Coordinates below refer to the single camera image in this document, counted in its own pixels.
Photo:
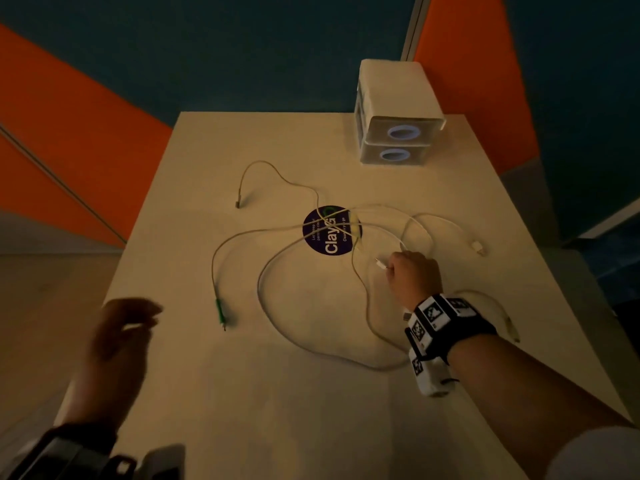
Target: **round sticker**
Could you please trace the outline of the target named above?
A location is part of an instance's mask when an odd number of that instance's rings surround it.
[[[340,256],[342,254],[347,254],[350,250],[353,249],[353,240],[349,234],[345,234],[340,232],[339,229],[344,231],[353,233],[351,231],[351,226],[348,224],[340,225],[340,223],[348,223],[349,222],[349,211],[344,207],[339,207],[338,205],[324,205],[320,207],[320,213],[322,217],[327,217],[327,222],[329,224],[336,224],[336,228],[326,228],[322,231],[316,232],[313,235],[310,235],[305,238],[305,241],[311,247],[311,249],[319,252],[320,254],[325,254],[327,256]],[[316,222],[311,224],[311,222],[320,219],[321,217],[318,215],[316,210],[312,210],[311,213],[305,218],[304,225],[302,226],[302,235],[307,235],[312,233],[318,228],[327,227],[325,222]],[[362,235],[362,226],[360,227],[360,235]]]

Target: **table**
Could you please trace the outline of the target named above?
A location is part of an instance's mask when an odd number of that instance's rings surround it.
[[[300,229],[224,248],[216,279],[231,324],[221,331],[209,271],[215,247],[242,230],[301,223],[314,209],[311,192],[283,184],[266,166],[249,172],[236,209],[239,178],[256,159],[316,188],[322,204],[386,203],[463,225],[487,257],[452,226],[422,220],[436,241],[445,291],[470,287],[498,298],[524,350],[627,415],[464,116],[447,117],[423,167],[390,168],[359,163],[352,114],[183,112],[108,293],[165,306],[116,451],[142,458],[184,444],[189,479],[525,478],[462,387],[423,397],[408,365],[366,371],[277,334],[255,282]],[[358,217],[395,232],[404,224],[393,212]],[[380,256],[397,248],[375,229],[364,228],[364,238]],[[416,228],[408,243],[429,250]],[[354,258],[371,290],[373,325],[402,343],[402,312],[383,273],[363,253]],[[274,320],[308,345],[370,362],[402,357],[368,332],[348,254],[297,244],[269,268],[262,292]],[[477,306],[504,335],[495,307]]]

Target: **forearm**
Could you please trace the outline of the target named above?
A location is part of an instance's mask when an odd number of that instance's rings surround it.
[[[532,479],[571,439],[590,429],[631,426],[617,412],[494,335],[455,344],[447,356],[509,453]]]

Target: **blue wall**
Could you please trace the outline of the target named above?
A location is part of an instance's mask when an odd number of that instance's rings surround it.
[[[2,0],[0,23],[169,125],[180,111],[352,111],[414,0]]]
[[[504,0],[565,239],[640,196],[640,0]]]

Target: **wrist tracker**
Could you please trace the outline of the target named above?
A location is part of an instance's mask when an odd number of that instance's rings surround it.
[[[416,306],[404,333],[412,356],[420,361],[441,358],[460,340],[475,335],[497,335],[496,329],[464,298],[435,294]]]

